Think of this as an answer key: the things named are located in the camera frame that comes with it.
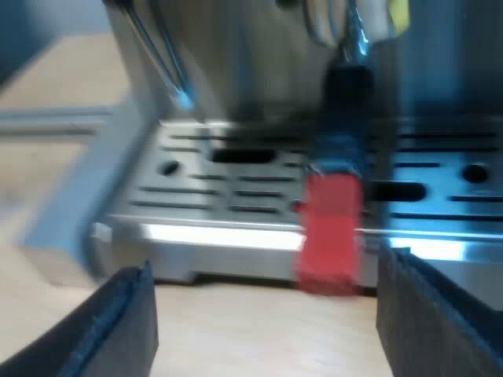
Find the stainless steel panel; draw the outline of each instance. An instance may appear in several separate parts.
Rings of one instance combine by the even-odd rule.
[[[362,285],[375,286],[382,247],[409,247],[503,308],[497,290],[481,293],[503,283],[502,127],[499,118],[474,117],[373,122],[379,133],[369,135],[371,179],[413,181],[426,195],[408,196],[399,191],[408,189],[403,186],[392,194],[399,198],[369,198],[358,230],[365,243]],[[161,279],[192,281],[198,273],[294,279],[303,236],[292,203],[302,199],[310,127],[281,128],[164,123],[100,220],[110,235],[94,237],[94,257],[105,273],[150,258]],[[208,148],[271,148],[275,157],[268,163],[215,163]],[[162,175],[160,168],[172,160],[179,168]],[[466,181],[465,167],[481,162],[486,180]]]

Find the slot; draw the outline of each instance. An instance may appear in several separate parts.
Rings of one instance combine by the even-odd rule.
[[[503,216],[493,214],[409,214],[392,213],[392,218],[412,220],[448,220],[448,221],[503,221]]]
[[[451,196],[449,200],[466,203],[502,203],[503,196],[455,195]]]
[[[234,194],[253,198],[281,198],[283,196],[283,192],[265,190],[236,190]]]
[[[291,161],[283,164],[285,167],[303,167],[303,163],[298,163],[296,161]]]
[[[199,153],[199,148],[194,147],[162,147],[161,148],[165,152],[192,152]]]
[[[211,206],[195,203],[167,203],[167,202],[151,202],[147,200],[131,200],[131,206],[136,207],[151,207],[151,208],[172,208],[182,210],[212,210]]]
[[[229,209],[233,212],[255,212],[257,214],[277,214],[279,210],[276,207],[268,206],[241,206],[232,205]]]
[[[290,136],[269,136],[261,137],[259,139],[264,143],[302,143],[304,140],[300,137],[290,137]]]
[[[395,167],[440,167],[440,163],[396,163]]]
[[[401,139],[472,139],[496,137],[495,132],[458,132],[444,134],[401,134]]]
[[[205,141],[205,140],[239,141],[237,137],[232,136],[171,135],[170,138],[174,140],[193,140],[193,141]]]
[[[413,147],[399,148],[399,152],[480,152],[490,153],[497,152],[497,147]]]
[[[245,182],[294,182],[296,180],[295,177],[269,177],[269,176],[241,176],[239,177],[240,181]]]
[[[227,179],[219,174],[190,174],[189,177],[203,181],[225,181]]]
[[[273,149],[215,149],[209,159],[213,163],[270,163],[276,157]]]
[[[426,187],[407,181],[373,181],[372,200],[376,202],[418,202],[426,197]]]
[[[201,194],[201,195],[218,195],[218,191],[206,188],[170,188],[170,187],[140,187],[144,192],[158,192],[166,194]]]

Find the metal edge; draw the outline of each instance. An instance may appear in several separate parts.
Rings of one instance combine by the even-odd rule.
[[[150,126],[134,98],[128,97],[21,240],[23,252],[51,283],[88,286],[101,275],[89,252],[88,232],[127,173]]]

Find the espresso machine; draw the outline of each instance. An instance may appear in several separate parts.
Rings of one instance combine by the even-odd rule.
[[[295,280],[321,88],[352,51],[373,75],[358,283],[408,247],[503,309],[503,3],[104,3],[133,93],[24,240],[51,281],[146,259],[179,283]]]

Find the dark opening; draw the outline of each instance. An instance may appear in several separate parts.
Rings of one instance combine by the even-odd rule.
[[[160,166],[159,173],[165,176],[172,175],[179,167],[180,163],[178,161],[168,161]]]
[[[489,178],[489,170],[481,163],[473,163],[463,169],[463,178],[471,183],[483,183]]]
[[[273,149],[215,149],[213,163],[270,163],[276,157]]]
[[[293,8],[299,4],[299,0],[276,0],[276,4],[280,8]]]
[[[426,196],[426,188],[417,182],[374,181],[372,200],[377,202],[418,202]]]

